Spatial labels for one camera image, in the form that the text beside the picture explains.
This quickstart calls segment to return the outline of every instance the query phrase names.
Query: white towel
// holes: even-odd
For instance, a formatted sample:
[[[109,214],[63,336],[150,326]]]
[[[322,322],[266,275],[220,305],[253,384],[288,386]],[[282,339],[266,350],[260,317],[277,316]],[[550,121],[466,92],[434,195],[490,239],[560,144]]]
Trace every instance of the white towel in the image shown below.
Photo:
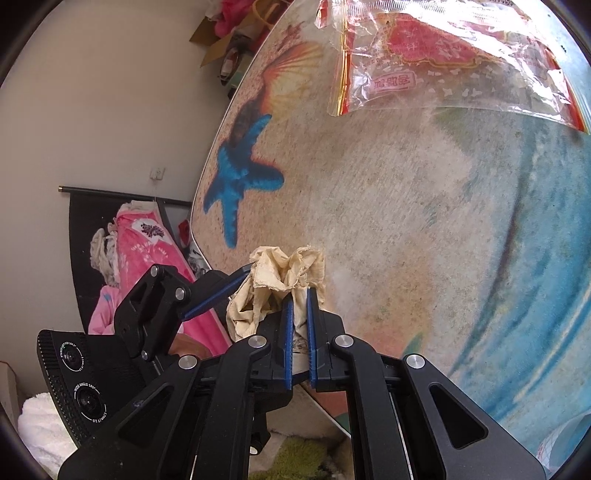
[[[57,478],[61,464],[76,451],[49,393],[25,401],[18,418],[18,434],[52,478]]]

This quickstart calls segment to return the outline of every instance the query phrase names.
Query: folded fabric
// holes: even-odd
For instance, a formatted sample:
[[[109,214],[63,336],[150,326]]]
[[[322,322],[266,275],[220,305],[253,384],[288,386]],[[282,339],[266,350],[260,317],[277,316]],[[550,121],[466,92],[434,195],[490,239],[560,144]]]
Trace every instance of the folded fabric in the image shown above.
[[[104,231],[95,235],[97,259],[101,265],[109,264],[109,251],[115,251],[113,258],[118,264],[113,269],[113,276],[118,277],[118,288],[105,286],[89,325],[89,333],[113,334],[115,310],[135,283],[153,264],[172,265],[187,280],[194,282],[195,275],[183,254],[178,249],[174,238],[163,225],[156,202],[124,203],[115,218],[115,224],[109,225],[109,237],[104,244]],[[184,322],[179,333],[185,333],[202,343],[212,355],[221,355],[230,346],[230,339],[217,318],[215,311],[209,310],[202,315]]]
[[[250,256],[251,272],[228,304],[226,322],[232,340],[254,335],[268,313],[281,310],[289,293],[294,299],[294,327],[307,339],[307,289],[317,290],[324,304],[324,254],[313,247],[300,247],[287,256],[279,247],[259,247]],[[294,342],[301,345],[298,339]]]
[[[76,451],[49,393],[25,401],[18,418],[18,434],[52,478],[57,478],[61,464]]]

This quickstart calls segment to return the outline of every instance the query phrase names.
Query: clutter on shelf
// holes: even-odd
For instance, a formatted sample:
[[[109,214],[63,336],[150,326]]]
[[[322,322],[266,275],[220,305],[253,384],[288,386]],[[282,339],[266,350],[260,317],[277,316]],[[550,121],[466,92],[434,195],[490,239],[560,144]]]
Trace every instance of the clutter on shelf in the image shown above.
[[[342,52],[329,113],[453,106],[525,113],[589,133],[591,112],[512,2],[324,0]]]
[[[207,47],[201,66],[223,59],[219,79],[233,93],[291,0],[212,0],[191,42]]]

